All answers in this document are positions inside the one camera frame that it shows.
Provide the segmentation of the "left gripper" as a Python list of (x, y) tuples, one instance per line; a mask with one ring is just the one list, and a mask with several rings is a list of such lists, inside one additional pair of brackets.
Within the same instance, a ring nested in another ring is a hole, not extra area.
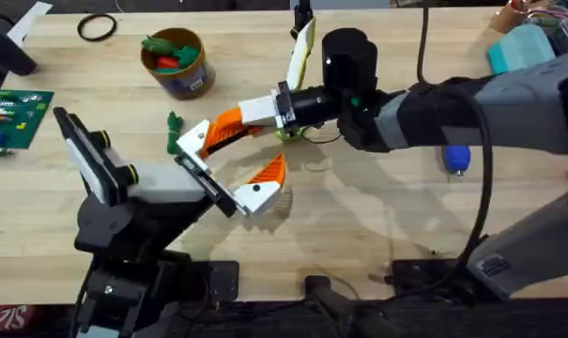
[[(200, 157), (210, 122), (202, 120), (177, 140), (201, 171)], [(106, 258), (156, 257), (216, 205), (216, 199), (183, 167), (141, 163), (114, 167), (109, 161), (79, 154), (73, 157), (87, 196), (77, 211), (74, 248)], [(247, 183), (234, 190), (239, 209), (257, 215), (277, 200), (286, 178), (279, 153)]]

